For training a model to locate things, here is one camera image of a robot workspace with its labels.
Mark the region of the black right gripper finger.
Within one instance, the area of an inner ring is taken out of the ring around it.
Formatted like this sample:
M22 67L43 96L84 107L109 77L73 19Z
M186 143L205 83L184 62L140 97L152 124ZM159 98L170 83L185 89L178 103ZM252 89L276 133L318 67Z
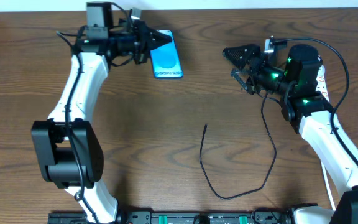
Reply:
M260 47L255 44L247 44L239 47L226 47L223 49L223 57L239 70L243 70L246 65L250 65L251 61L259 55Z
M249 77L246 81L241 77L242 72L236 68L231 70L231 77L233 77L241 86L242 90L245 90L248 94L254 94L254 84Z

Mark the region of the blue smartphone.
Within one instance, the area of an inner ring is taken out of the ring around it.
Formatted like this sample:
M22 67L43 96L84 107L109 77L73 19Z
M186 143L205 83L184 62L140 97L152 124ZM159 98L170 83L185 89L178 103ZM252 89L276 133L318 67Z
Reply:
M152 68L156 79L179 79L183 77L173 33L170 30L158 30L168 35L172 41L150 52Z

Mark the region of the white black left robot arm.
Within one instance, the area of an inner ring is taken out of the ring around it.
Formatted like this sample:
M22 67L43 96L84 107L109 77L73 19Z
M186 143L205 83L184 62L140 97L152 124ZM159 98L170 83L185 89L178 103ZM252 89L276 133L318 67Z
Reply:
M116 223L118 201L102 178L104 154L92 127L99 91L116 57L142 64L150 53L173 43L173 37L144 21L122 19L112 25L84 25L69 43L71 70L62 95L44 121L34 121L32 141L46 182L67 191L85 211L88 223Z

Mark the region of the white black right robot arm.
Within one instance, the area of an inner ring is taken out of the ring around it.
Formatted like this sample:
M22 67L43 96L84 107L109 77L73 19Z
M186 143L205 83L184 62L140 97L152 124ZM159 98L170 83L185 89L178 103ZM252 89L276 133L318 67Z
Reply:
M287 223L358 223L358 149L344 132L328 99L325 69L318 50L291 47L284 69L273 64L276 44L227 47L223 57L235 67L231 75L253 95L265 90L280 95L281 113L316 152L340 196L335 209L315 204L291 208Z

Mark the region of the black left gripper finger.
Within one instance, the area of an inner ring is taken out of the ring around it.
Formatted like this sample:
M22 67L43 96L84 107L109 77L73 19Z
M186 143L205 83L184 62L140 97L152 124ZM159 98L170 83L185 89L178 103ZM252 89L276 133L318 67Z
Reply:
M173 41L172 33L169 30L150 30L149 49L155 50Z
M150 53L148 51L146 51L146 52L136 52L134 54L134 62L135 62L136 65L140 65L142 63L147 63L149 57L150 57Z

